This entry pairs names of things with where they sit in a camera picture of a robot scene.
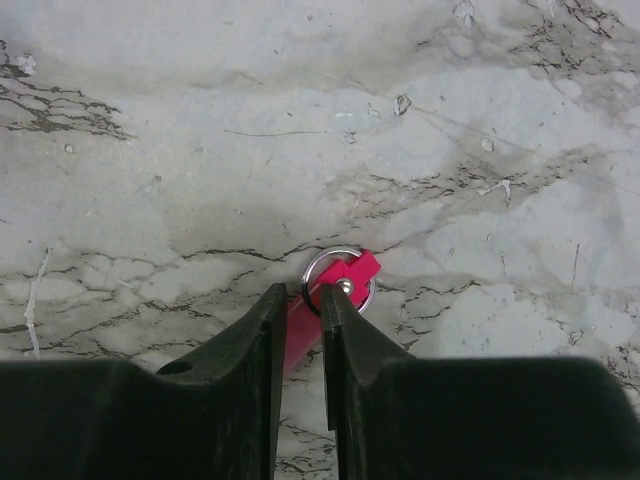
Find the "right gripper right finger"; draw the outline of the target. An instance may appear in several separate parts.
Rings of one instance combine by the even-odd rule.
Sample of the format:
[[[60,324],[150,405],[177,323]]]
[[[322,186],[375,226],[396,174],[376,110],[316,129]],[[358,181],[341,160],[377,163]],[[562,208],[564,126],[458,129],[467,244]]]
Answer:
[[[327,417],[342,479],[635,479],[639,422],[600,363],[419,359],[321,294]]]

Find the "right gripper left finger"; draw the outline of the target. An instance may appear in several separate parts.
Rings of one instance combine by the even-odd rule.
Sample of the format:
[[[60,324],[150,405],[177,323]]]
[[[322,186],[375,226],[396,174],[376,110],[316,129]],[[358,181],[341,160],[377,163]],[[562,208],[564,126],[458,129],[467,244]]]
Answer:
[[[148,372],[125,360],[5,361],[5,479],[270,479],[287,292]]]

